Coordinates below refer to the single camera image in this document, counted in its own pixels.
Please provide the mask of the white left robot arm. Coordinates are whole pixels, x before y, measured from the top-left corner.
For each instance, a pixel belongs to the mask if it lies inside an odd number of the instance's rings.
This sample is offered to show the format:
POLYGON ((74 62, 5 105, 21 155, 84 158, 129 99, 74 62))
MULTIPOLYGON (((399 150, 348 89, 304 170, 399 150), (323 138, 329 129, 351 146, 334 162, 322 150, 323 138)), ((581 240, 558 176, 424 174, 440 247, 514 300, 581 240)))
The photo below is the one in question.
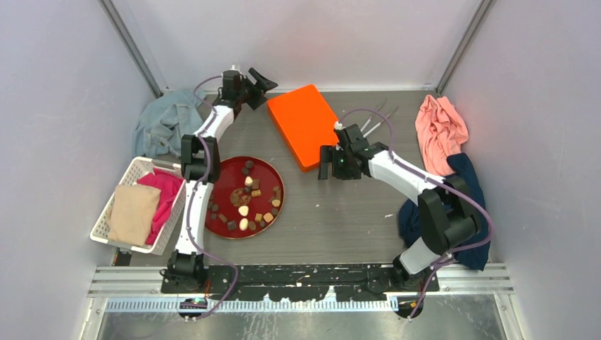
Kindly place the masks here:
POLYGON ((206 285, 204 261, 210 254, 204 246, 204 230, 210 197, 221 172, 218 142, 243 105, 258 109, 266 103, 266 93, 278 86, 253 67, 246 73, 231 67, 217 78, 222 84, 207 118, 199 129, 181 138, 184 215, 175 249, 162 272, 162 293, 196 293, 206 285))

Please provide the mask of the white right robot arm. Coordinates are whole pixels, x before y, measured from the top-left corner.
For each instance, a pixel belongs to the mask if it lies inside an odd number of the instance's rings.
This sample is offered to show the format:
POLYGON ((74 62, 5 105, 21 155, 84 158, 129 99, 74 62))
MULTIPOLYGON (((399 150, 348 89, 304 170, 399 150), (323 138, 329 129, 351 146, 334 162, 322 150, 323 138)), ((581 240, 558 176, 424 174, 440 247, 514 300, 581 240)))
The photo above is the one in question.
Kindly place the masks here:
POLYGON ((422 234, 393 261, 398 288, 412 290, 420 283, 421 272, 451 259, 453 249, 480 232, 480 205, 470 198, 463 179, 435 176, 417 168, 388 146, 371 144, 356 124, 343 127, 335 123, 334 132, 337 144, 320 148, 320 180, 368 176, 400 191, 418 207, 422 234))

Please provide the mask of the orange box lid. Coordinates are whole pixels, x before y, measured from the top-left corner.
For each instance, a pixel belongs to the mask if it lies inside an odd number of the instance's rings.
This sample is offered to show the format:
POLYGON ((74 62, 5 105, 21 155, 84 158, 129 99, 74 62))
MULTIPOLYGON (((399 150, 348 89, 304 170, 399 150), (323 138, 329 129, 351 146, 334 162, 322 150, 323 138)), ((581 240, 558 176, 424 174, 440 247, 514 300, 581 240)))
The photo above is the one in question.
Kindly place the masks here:
POLYGON ((337 116, 313 84, 270 98, 267 110, 302 172, 319 167, 321 146, 337 143, 337 116))

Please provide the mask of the metal tweezers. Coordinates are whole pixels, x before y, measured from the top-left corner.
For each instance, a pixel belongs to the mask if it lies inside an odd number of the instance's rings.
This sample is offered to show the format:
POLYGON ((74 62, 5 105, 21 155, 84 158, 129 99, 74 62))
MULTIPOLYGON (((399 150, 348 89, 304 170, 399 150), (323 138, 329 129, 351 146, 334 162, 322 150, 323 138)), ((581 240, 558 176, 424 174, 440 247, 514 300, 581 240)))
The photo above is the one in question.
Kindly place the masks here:
MULTIPOLYGON (((378 112, 382 112, 382 110, 386 107, 387 104, 387 99, 384 99, 381 103, 379 103, 374 110, 378 111, 378 112)), ((389 119, 391 116, 395 115, 399 110, 399 106, 395 106, 394 108, 390 109, 389 111, 384 113, 384 117, 386 119, 389 119)), ((368 137, 371 133, 373 133, 377 128, 379 128, 381 126, 381 124, 383 123, 383 119, 380 119, 378 122, 374 122, 376 119, 376 115, 372 114, 370 115, 366 121, 363 123, 363 125, 360 127, 360 131, 362 132, 364 137, 368 137)))

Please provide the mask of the orange chocolate box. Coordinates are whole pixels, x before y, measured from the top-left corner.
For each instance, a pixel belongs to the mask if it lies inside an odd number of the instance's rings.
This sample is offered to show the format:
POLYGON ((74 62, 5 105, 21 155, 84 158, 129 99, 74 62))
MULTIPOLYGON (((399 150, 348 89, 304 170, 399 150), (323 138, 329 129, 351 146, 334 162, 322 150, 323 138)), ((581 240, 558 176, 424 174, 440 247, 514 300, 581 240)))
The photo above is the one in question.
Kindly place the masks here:
POLYGON ((337 142, 334 133, 337 116, 332 112, 269 115, 302 172, 319 166, 321 146, 332 146, 337 142))

